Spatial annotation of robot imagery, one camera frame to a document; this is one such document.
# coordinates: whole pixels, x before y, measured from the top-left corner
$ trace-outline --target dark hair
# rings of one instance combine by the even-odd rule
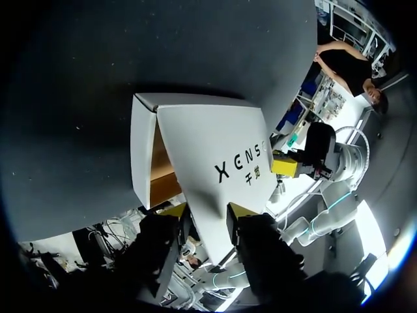
[[[378,113],[386,114],[388,112],[388,98],[382,91],[379,91],[379,93],[379,101],[373,105],[373,109]]]
[[[197,259],[197,264],[191,264],[190,263],[190,266],[191,266],[192,269],[198,269],[200,266],[202,266],[202,264],[203,264],[203,262],[200,259]]]

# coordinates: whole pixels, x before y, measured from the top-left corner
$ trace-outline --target white cardboard box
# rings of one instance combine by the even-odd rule
[[[150,209],[161,193],[182,191],[212,263],[232,248],[227,204],[261,212],[276,187],[262,111],[243,100],[136,94],[130,140],[138,198]],[[161,179],[168,181],[162,188]]]

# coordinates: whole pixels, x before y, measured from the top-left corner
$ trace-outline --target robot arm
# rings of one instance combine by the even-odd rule
[[[302,246],[307,246],[354,220],[357,203],[352,191],[362,179],[367,163],[365,149],[336,143],[335,131],[324,123],[311,124],[305,151],[288,155],[275,153],[274,173],[291,177],[305,173],[315,180],[325,181],[321,194],[326,209],[311,222],[304,217],[296,220],[282,233],[283,240],[290,245],[297,238]]]
[[[241,263],[230,265],[221,273],[207,273],[199,283],[199,291],[216,291],[229,288],[249,287],[246,271]]]

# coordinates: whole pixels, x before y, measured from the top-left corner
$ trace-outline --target black shirt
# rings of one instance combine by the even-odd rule
[[[372,64],[359,60],[345,50],[328,50],[320,54],[321,59],[337,75],[345,80],[354,97],[364,93],[365,80],[372,78]]]

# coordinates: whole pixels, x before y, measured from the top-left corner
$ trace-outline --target woman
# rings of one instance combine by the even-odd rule
[[[365,93],[375,111],[388,111],[386,95],[372,82],[372,64],[358,50],[346,42],[332,41],[318,46],[314,61],[352,96]]]

